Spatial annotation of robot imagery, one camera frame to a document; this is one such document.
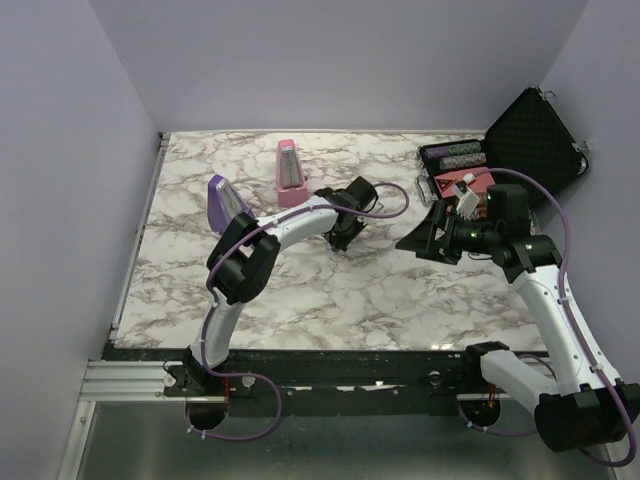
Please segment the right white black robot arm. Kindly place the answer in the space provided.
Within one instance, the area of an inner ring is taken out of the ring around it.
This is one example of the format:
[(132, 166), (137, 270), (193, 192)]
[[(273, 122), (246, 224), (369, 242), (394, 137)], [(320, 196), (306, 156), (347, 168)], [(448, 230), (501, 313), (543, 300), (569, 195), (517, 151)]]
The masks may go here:
[(465, 252), (490, 256), (532, 314), (555, 375), (539, 373), (500, 342), (485, 342), (466, 348), (462, 384), (505, 391), (532, 414), (554, 452), (622, 440), (639, 414), (639, 386), (621, 379), (589, 332), (553, 240), (531, 233), (526, 190), (491, 185), (486, 206), (485, 220), (469, 221), (437, 201), (396, 247), (449, 265)]

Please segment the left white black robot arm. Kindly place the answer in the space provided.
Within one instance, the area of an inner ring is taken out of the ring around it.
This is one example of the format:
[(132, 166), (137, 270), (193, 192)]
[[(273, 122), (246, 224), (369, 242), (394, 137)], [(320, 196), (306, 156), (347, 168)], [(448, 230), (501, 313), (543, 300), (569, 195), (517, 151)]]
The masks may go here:
[(377, 199), (375, 187), (359, 176), (343, 189), (320, 189), (281, 213), (259, 218), (239, 213), (231, 220), (207, 260), (211, 307), (185, 361), (187, 382), (197, 393), (209, 395), (220, 387), (218, 365), (229, 355), (239, 316), (267, 286), (277, 257), (315, 235), (345, 250), (365, 227), (358, 216)]

